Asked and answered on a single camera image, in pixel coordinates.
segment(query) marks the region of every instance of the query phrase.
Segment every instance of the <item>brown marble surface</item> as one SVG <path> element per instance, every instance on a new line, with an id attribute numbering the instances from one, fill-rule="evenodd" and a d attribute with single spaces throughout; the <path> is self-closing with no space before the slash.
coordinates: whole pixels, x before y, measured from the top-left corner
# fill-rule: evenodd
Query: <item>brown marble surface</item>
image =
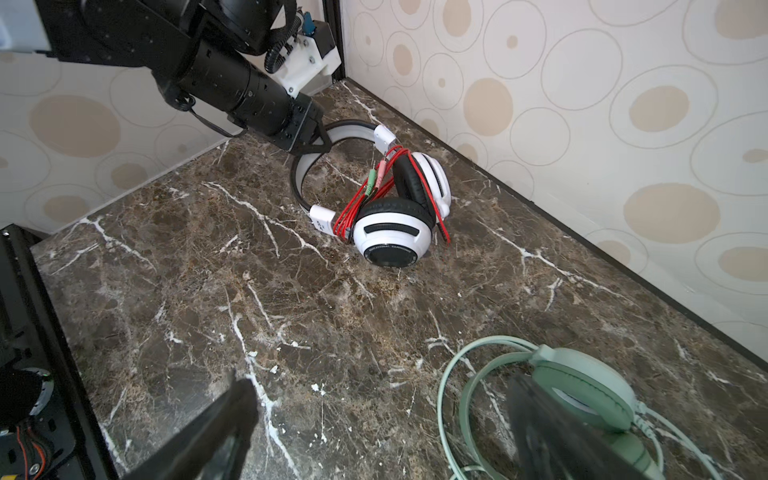
<path id="1" fill-rule="evenodd" d="M 351 84 L 319 101 L 330 120 L 385 122 L 438 158 L 455 195 L 447 247 L 381 269 L 315 231 L 290 163 L 246 136 L 40 243 L 35 258 L 118 471 L 145 460 L 253 374 L 262 400 L 243 478 L 448 478 L 435 401 L 452 353 L 520 336 L 602 359 L 731 478 L 768 472 L 763 372 Z M 376 155 L 349 141 L 306 183 L 339 209 Z M 479 369 L 497 349 L 470 355 Z M 505 370 L 475 397 L 479 446 L 519 471 Z M 449 431 L 461 435 L 449 384 Z M 662 437 L 668 478 L 705 478 Z"/>

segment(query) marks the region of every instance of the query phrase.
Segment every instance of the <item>mint green headphones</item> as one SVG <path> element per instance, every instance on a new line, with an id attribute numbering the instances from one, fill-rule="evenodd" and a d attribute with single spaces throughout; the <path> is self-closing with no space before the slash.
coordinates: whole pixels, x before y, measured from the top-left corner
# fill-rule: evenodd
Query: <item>mint green headphones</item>
<path id="1" fill-rule="evenodd" d="M 459 426 L 462 430 L 467 449 L 479 465 L 459 467 L 445 435 L 442 422 L 442 398 L 448 377 L 462 357 L 470 350 L 483 345 L 505 345 L 518 350 L 494 358 L 488 365 L 477 372 L 464 387 L 459 402 Z M 552 349 L 546 345 L 537 346 L 527 340 L 512 336 L 489 336 L 478 339 L 456 353 L 443 373 L 438 392 L 438 426 L 445 455 L 448 458 L 454 478 L 466 480 L 465 472 L 485 472 L 494 480 L 506 478 L 480 455 L 472 437 L 469 425 L 469 406 L 477 385 L 494 369 L 502 365 L 528 362 L 534 367 L 533 380 L 553 399 L 582 422 L 600 429 L 602 439 L 611 449 L 630 465 L 642 472 L 650 480 L 664 480 L 664 454 L 656 438 L 653 426 L 641 415 L 648 414 L 668 427 L 680 443 L 691 450 L 714 480 L 722 480 L 720 473 L 707 457 L 675 425 L 663 416 L 638 402 L 632 387 L 614 369 L 598 359 L 573 349 Z M 629 430 L 636 426 L 653 443 L 656 449 L 656 461 L 645 449 L 640 439 Z"/>

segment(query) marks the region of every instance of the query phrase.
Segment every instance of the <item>green ear cushion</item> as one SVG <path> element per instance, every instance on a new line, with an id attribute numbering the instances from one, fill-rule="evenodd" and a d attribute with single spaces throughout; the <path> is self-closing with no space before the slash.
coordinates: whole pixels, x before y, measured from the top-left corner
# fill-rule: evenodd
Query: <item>green ear cushion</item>
<path id="1" fill-rule="evenodd" d="M 603 441 L 611 447 L 616 454 L 635 467 L 640 472 L 645 472 L 653 459 L 643 446 L 643 442 L 632 433 L 606 433 Z"/>
<path id="2" fill-rule="evenodd" d="M 533 380 L 582 422 L 609 432 L 626 432 L 632 423 L 632 408 L 616 393 L 585 374 L 555 362 L 536 366 Z M 553 389 L 577 399 L 594 413 L 561 397 Z"/>

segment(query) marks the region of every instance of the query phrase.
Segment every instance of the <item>black robotic arm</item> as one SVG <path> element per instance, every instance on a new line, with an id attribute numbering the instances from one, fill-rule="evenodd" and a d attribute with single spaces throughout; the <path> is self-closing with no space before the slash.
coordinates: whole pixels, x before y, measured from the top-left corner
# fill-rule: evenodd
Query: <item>black robotic arm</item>
<path id="1" fill-rule="evenodd" d="M 330 149 L 323 109 L 298 92 L 300 83 L 289 86 L 296 75 L 280 83 L 242 56 L 267 53 L 268 71 L 279 69 L 287 59 L 293 62 L 292 71 L 304 73 L 304 78 L 323 67 L 326 73 L 335 69 L 340 60 L 329 26 L 302 15 L 296 0 L 35 3 L 50 44 L 48 56 L 148 67 L 165 101 L 177 110 L 191 110 L 199 98 L 227 112 L 232 123 L 292 154 Z M 286 25 L 270 30 L 281 8 Z M 302 50 L 290 57 L 294 49 Z M 314 144 L 318 137 L 322 144 Z"/>

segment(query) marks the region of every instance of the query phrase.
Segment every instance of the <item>patterned wallpaper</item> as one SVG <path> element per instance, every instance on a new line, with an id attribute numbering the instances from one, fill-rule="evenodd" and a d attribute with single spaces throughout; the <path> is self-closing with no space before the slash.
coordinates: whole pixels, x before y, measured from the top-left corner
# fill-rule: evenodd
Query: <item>patterned wallpaper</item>
<path id="1" fill-rule="evenodd" d="M 768 2 L 342 7 L 352 79 L 768 359 Z"/>
<path id="2" fill-rule="evenodd" d="M 223 140 L 168 107 L 146 68 L 0 52 L 0 111 L 0 227 L 54 232 Z"/>

